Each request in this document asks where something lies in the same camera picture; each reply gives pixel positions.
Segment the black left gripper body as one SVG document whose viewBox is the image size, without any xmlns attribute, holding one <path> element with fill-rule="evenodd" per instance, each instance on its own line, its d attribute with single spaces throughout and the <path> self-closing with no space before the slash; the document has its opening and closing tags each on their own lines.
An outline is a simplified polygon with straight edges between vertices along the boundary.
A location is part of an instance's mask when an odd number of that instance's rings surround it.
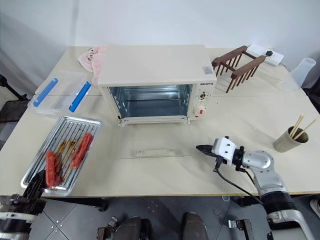
<svg viewBox="0 0 320 240">
<path fill-rule="evenodd" d="M 41 214 L 46 206 L 46 201 L 41 199 L 42 196 L 33 198 L 24 198 L 22 195 L 13 194 L 9 198 L 9 217 L 31 221 Z"/>
</svg>

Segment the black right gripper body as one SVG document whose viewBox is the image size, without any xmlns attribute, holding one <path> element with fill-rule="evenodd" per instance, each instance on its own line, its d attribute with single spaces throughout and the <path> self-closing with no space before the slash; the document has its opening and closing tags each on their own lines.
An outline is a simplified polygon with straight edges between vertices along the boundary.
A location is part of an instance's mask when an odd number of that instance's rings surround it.
<svg viewBox="0 0 320 240">
<path fill-rule="evenodd" d="M 222 164 L 227 164 L 227 159 L 225 158 L 225 156 L 227 156 L 227 150 L 225 149 L 218 149 L 218 150 L 214 150 L 212 149 L 211 152 L 213 153 L 213 155 L 215 156 L 216 158 L 216 163 L 218 165 L 222 165 Z"/>
</svg>

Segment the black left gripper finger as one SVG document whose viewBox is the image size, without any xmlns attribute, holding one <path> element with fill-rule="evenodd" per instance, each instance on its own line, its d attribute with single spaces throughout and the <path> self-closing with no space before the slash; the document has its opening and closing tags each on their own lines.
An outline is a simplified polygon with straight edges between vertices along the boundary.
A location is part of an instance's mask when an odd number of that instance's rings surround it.
<svg viewBox="0 0 320 240">
<path fill-rule="evenodd" d="M 45 170 L 42 170 L 37 173 L 34 188 L 35 188 L 35 190 L 34 190 L 35 196 L 41 197 L 44 190 L 47 188 L 46 171 Z"/>
<path fill-rule="evenodd" d="M 28 184 L 27 188 L 25 189 L 22 197 L 23 198 L 33 198 L 34 195 L 37 193 L 37 180 L 34 177 Z"/>
</svg>

